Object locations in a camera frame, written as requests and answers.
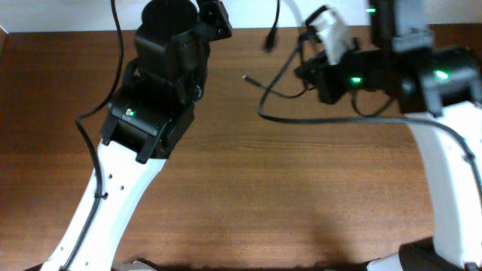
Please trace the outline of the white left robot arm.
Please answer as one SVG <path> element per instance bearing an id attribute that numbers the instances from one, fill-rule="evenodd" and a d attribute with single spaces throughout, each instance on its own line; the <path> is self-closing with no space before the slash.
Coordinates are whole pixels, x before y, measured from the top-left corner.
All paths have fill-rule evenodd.
<path id="1" fill-rule="evenodd" d="M 69 227 L 42 270 L 110 270 L 143 194 L 194 121 L 210 44 L 232 26 L 220 1 L 151 1 L 134 36 L 136 57 L 118 66 L 102 103 L 93 173 Z"/>

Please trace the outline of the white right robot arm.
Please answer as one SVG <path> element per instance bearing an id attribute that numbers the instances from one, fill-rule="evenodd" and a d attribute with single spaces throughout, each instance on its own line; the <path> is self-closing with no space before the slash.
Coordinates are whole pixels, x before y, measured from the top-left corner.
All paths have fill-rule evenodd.
<path id="1" fill-rule="evenodd" d="M 413 134 L 432 201 L 434 233 L 360 270 L 481 268 L 481 71 L 463 47 L 435 49 L 421 1 L 368 4 L 373 50 L 359 50 L 335 8 L 324 5 L 304 25 L 324 50 L 297 69 L 320 101 L 382 90 L 398 103 Z"/>

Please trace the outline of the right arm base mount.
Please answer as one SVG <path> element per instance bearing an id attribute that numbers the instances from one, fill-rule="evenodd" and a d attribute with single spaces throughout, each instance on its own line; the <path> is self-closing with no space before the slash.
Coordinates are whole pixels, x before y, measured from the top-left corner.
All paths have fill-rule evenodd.
<path id="1" fill-rule="evenodd" d="M 410 271 L 410 264 L 400 254 L 391 254 L 372 260 L 366 266 L 367 271 Z"/>

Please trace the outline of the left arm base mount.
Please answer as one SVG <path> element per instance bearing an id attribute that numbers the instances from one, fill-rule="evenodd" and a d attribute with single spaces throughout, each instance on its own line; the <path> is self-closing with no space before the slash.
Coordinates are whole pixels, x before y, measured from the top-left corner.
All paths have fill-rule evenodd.
<path id="1" fill-rule="evenodd" d="M 132 263 L 115 263 L 112 269 L 114 271 L 157 271 L 151 265 L 140 260 L 133 261 Z"/>

